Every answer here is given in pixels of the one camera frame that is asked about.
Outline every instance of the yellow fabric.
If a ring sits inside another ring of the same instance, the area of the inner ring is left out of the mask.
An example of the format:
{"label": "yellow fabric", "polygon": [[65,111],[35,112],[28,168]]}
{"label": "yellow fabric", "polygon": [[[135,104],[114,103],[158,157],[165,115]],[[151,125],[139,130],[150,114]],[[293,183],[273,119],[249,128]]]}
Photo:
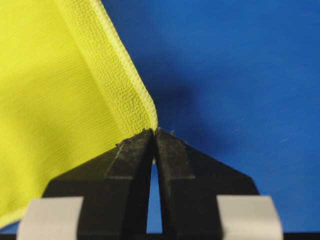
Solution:
{"label": "yellow fabric", "polygon": [[157,127],[99,0],[0,4],[0,227],[53,177]]}

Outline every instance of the fabric edge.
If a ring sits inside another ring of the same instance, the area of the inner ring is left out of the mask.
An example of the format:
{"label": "fabric edge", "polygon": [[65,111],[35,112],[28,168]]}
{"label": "fabric edge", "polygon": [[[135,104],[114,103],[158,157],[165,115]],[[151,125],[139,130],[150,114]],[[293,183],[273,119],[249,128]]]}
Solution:
{"label": "fabric edge", "polygon": [[110,40],[116,54],[119,57],[121,64],[123,65],[129,79],[131,81],[132,86],[135,88],[137,93],[139,93],[140,100],[144,105],[149,118],[150,124],[153,131],[158,127],[158,117],[157,110],[154,104],[153,99],[151,98],[149,92],[147,91],[146,86],[144,85],[139,73],[134,66],[132,59],[123,45],[110,17],[107,14],[107,11],[101,2],[101,0],[89,0],[91,6],[98,17],[102,28],[106,33],[106,37]]}
{"label": "fabric edge", "polygon": [[0,217],[0,228],[5,228],[10,224],[19,221],[25,214],[27,206],[21,207],[11,213],[5,214]]}

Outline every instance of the fabric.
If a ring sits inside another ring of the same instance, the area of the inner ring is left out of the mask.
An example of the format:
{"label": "fabric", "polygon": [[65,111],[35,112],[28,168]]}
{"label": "fabric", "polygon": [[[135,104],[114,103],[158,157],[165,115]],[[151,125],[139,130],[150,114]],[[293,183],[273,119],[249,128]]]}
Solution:
{"label": "fabric", "polygon": [[0,29],[1,228],[50,179],[158,123],[99,0],[3,1]]}

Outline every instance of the blue surface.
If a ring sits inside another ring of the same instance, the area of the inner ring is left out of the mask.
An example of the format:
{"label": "blue surface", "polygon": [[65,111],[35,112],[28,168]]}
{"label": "blue surface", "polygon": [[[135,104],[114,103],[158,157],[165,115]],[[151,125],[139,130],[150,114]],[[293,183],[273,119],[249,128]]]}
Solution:
{"label": "blue surface", "polygon": [[103,3],[160,126],[252,176],[285,231],[320,231],[320,1]]}
{"label": "blue surface", "polygon": [[15,234],[18,230],[19,223],[10,224],[4,228],[0,229],[0,234]]}

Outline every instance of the white tape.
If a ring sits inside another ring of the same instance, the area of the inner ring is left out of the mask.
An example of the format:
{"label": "white tape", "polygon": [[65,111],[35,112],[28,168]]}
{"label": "white tape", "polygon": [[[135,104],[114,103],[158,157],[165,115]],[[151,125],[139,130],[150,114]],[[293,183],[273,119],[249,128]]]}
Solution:
{"label": "white tape", "polygon": [[282,240],[283,231],[269,196],[217,195],[223,240]]}
{"label": "white tape", "polygon": [[32,199],[17,240],[77,240],[82,202],[82,196]]}

